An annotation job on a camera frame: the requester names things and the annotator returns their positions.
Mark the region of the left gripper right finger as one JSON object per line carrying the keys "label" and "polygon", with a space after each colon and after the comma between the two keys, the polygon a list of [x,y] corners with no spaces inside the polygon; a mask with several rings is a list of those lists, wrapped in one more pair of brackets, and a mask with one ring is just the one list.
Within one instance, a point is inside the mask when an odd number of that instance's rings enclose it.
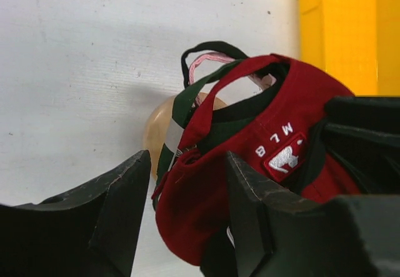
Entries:
{"label": "left gripper right finger", "polygon": [[239,276],[398,276],[399,197],[317,204],[226,156]]}

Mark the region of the black baseball cap white logo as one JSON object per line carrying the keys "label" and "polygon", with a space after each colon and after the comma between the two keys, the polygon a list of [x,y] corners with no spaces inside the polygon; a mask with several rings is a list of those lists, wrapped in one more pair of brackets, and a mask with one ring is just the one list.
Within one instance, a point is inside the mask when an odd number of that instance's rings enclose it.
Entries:
{"label": "black baseball cap white logo", "polygon": [[[187,49],[181,56],[181,69],[184,87],[194,83],[194,70],[203,61],[221,62],[223,66],[232,69],[232,62],[247,59],[248,55],[239,48],[224,41],[206,41]],[[218,109],[212,119],[214,123],[233,123],[235,121],[250,121],[265,110],[278,94],[290,64],[273,61],[270,65],[253,72],[248,78],[255,83],[261,92],[253,97],[238,101],[226,108]]]}

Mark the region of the red baseball cap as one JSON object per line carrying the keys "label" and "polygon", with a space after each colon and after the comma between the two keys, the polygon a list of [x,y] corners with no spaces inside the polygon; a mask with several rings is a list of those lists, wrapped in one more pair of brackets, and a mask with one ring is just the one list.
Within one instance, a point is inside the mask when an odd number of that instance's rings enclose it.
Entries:
{"label": "red baseball cap", "polygon": [[[269,106],[252,122],[249,131],[251,151],[263,158],[258,171],[287,189],[293,188],[300,177],[311,141],[311,129],[325,117],[325,104],[336,96],[352,96],[343,83],[324,71],[302,61],[278,54],[268,54],[238,61],[216,83],[207,83],[196,98],[205,108],[205,115],[214,109],[218,92],[234,81],[258,71],[273,61],[290,64],[277,95]],[[169,250],[183,261],[199,266],[211,238],[228,228],[228,186],[226,167],[223,174],[212,178],[181,178],[152,198],[156,224]],[[326,158],[317,179],[299,195],[324,203],[339,194],[359,192],[355,182],[331,156]]]}

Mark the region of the pink baseball cap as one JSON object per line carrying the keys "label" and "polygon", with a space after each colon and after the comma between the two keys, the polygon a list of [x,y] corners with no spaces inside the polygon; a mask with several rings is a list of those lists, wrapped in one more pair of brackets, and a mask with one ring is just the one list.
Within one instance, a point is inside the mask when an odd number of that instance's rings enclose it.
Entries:
{"label": "pink baseball cap", "polygon": [[[200,54],[189,65],[189,83],[194,84],[201,78],[221,69],[234,59],[217,52]],[[214,109],[224,108],[242,100],[253,98],[258,94],[275,95],[281,85],[276,73],[259,72],[240,78],[217,93]]]}

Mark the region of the black cap gold logo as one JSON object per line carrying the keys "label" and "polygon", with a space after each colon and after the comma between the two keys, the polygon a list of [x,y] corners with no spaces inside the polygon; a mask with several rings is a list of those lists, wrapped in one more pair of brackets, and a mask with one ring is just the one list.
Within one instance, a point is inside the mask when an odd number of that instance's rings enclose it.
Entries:
{"label": "black cap gold logo", "polygon": [[292,191],[315,181],[332,156],[363,194],[399,194],[399,98],[336,96],[324,110]]}

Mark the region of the dark green baseball cap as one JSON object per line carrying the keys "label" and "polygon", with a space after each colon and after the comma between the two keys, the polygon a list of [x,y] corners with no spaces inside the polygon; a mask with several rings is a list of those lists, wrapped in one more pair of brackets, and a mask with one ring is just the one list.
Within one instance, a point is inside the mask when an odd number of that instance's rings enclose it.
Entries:
{"label": "dark green baseball cap", "polygon": [[222,80],[238,64],[234,61],[223,65],[174,98],[171,121],[158,161],[155,195],[181,178],[212,178],[215,174],[223,174],[222,161],[227,151],[239,155],[256,171],[263,170],[263,158],[251,151],[253,134],[249,127],[266,108],[267,92],[260,91],[210,111],[208,115],[205,115],[206,109],[196,103],[205,84]]}

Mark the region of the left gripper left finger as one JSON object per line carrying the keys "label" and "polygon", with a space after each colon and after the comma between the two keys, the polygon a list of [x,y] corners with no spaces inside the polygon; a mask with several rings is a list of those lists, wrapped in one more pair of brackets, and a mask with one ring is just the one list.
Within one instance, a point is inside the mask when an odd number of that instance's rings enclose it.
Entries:
{"label": "left gripper left finger", "polygon": [[151,172],[142,150],[38,204],[1,206],[2,276],[129,276]]}

